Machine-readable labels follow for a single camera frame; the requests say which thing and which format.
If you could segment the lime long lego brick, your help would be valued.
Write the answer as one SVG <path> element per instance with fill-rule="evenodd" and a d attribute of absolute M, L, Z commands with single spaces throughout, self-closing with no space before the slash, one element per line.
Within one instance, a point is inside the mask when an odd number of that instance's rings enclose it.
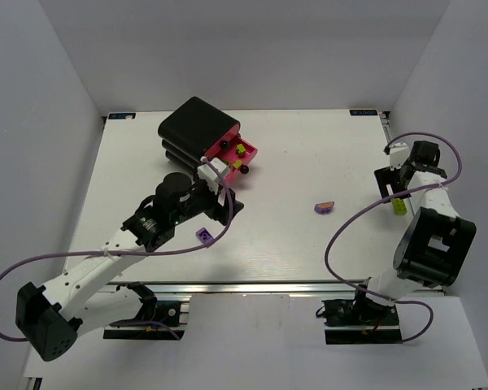
<path fill-rule="evenodd" d="M 390 202 L 396 215 L 405 215 L 407 213 L 406 203 L 403 199 L 396 197 Z"/>

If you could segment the purple curved lego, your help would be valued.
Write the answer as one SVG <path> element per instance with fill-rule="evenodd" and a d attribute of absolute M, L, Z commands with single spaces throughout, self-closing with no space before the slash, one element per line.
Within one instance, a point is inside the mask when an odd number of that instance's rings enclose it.
<path fill-rule="evenodd" d="M 213 235 L 204 227 L 197 230 L 195 232 L 195 235 L 198 238 L 198 240 L 204 245 L 209 245 L 214 241 Z"/>

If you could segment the pink drawer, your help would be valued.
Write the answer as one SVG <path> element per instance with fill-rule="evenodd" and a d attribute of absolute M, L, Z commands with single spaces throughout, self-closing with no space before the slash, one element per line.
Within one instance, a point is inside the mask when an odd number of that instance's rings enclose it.
<path fill-rule="evenodd" d="M 243 158 L 239 158 L 236 153 L 236 146 L 238 144 L 243 144 L 246 148 L 246 156 Z M 244 176 L 239 169 L 234 170 L 233 164 L 240 160 L 242 162 L 242 166 L 246 165 L 250 169 L 251 161 L 255 158 L 258 153 L 258 149 L 254 147 L 251 143 L 241 138 L 238 134 L 230 143 L 229 148 L 226 150 L 221 150 L 214 158 L 219 158 L 222 160 L 228 160 L 231 162 L 231 167 L 229 167 L 230 173 L 226 176 L 227 182 L 230 184 L 235 181 L 239 176 Z"/>
<path fill-rule="evenodd" d="M 238 135 L 240 131 L 240 123 L 234 124 L 223 136 L 215 141 L 204 153 L 203 156 L 209 159 L 214 158 L 222 149 L 220 143 L 222 141 L 228 141 L 229 143 Z"/>

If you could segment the small lime lego brick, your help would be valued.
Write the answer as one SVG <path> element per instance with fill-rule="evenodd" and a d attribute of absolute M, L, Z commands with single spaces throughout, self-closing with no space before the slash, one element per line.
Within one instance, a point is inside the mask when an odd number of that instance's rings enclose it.
<path fill-rule="evenodd" d="M 239 158 L 243 158 L 246 156 L 246 148 L 243 144 L 238 144 L 236 146 L 236 153 Z"/>

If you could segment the pink top drawer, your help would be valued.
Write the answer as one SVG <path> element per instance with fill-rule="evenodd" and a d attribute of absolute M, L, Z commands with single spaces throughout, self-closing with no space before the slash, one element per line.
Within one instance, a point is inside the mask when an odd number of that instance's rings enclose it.
<path fill-rule="evenodd" d="M 222 149 L 220 143 L 222 141 L 228 141 L 229 143 L 238 135 L 240 131 L 240 123 L 234 124 L 223 136 L 215 141 L 204 153 L 203 156 L 209 159 L 214 158 Z"/>

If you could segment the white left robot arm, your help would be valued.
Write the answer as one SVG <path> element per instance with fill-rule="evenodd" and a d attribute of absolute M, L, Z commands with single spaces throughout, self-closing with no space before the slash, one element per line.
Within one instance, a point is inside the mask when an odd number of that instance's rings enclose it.
<path fill-rule="evenodd" d="M 17 294 L 15 322 L 40 358 L 54 361 L 80 336 L 100 327 L 164 325 L 155 295 L 141 282 L 121 284 L 102 297 L 97 293 L 170 241 L 180 224 L 205 214 L 227 227 L 244 205 L 233 190 L 220 203 L 220 193 L 216 182 L 168 174 L 99 254 L 86 255 L 77 266 L 40 287 L 23 286 Z"/>

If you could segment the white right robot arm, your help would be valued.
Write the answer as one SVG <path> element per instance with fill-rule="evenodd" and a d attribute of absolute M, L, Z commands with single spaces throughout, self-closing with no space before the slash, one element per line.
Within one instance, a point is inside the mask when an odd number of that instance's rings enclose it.
<path fill-rule="evenodd" d="M 363 319 L 385 313 L 393 300 L 417 289 L 452 285 L 466 259 L 477 228 L 455 211 L 447 193 L 440 149 L 429 141 L 386 148 L 390 165 L 374 172 L 382 196 L 420 187 L 406 195 L 414 217 L 393 257 L 393 266 L 366 280 L 370 292 L 357 292 L 351 305 Z"/>

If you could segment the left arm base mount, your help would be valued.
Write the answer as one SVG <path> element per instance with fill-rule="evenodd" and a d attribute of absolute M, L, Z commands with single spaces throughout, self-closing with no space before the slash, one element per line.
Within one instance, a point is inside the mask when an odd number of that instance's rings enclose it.
<path fill-rule="evenodd" d="M 179 341 L 189 321 L 190 300 L 157 297 L 151 308 L 140 312 L 129 324 L 106 327 L 104 340 Z"/>

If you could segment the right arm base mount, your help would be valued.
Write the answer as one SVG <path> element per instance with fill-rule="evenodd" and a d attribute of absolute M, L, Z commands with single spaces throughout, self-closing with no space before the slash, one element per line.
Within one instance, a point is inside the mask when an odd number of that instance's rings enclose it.
<path fill-rule="evenodd" d="M 324 320 L 327 345 L 394 345 L 402 343 L 398 312 L 380 309 L 356 299 L 322 301 L 316 318 Z"/>

